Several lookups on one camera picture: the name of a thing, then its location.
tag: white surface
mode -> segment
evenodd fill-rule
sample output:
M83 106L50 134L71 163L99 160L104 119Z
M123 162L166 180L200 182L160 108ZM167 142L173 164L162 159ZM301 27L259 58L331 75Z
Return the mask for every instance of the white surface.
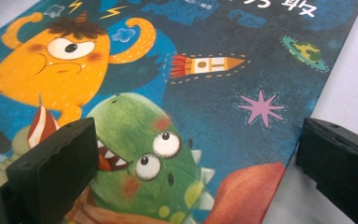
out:
M36 0L0 0L0 27ZM358 19L312 115L358 133ZM352 223L291 162L264 224Z

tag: cartoon dinosaur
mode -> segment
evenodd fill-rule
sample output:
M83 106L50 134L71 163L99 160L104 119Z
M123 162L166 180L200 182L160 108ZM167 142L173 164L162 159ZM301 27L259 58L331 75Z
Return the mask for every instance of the cartoon dinosaur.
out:
M97 206L171 223L194 223L191 209L210 210L205 188L214 170L199 168L167 114L137 93L117 94L95 106L100 165L91 180Z
M11 23L2 35L14 49L0 63L0 93L27 105L61 111L62 126L81 117L85 105L100 89L109 63L130 63L146 55L156 41L156 29L147 20L131 18L126 25L140 28L138 40L127 50L109 55L104 29L87 22L82 13L74 20L60 18L25 43L18 31L28 22L42 21L36 12Z

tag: dinosaur mouth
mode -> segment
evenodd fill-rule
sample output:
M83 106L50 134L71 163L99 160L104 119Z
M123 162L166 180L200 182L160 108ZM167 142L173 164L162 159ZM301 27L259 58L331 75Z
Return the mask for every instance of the dinosaur mouth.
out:
M100 164L98 169L103 171L119 171L125 170L129 164L115 155L100 140L98 140L98 150L100 152Z

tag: book cover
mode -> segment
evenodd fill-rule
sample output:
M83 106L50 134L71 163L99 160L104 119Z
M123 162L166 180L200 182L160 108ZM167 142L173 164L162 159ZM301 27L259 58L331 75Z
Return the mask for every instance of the book cover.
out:
M357 13L350 0L41 1L0 29L0 184L94 117L99 171L65 221L260 223Z

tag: cloud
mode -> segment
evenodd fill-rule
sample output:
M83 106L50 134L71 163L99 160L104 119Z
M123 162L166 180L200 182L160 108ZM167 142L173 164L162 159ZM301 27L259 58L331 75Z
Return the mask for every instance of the cloud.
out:
M55 18L55 17L59 17L61 12L65 9L65 7L63 6L59 6L59 5L54 5L49 7L44 13L43 15L48 15L51 18Z
M117 30L117 34L112 35L112 41L121 41L123 43L127 43L133 36L135 36L134 30L120 28Z

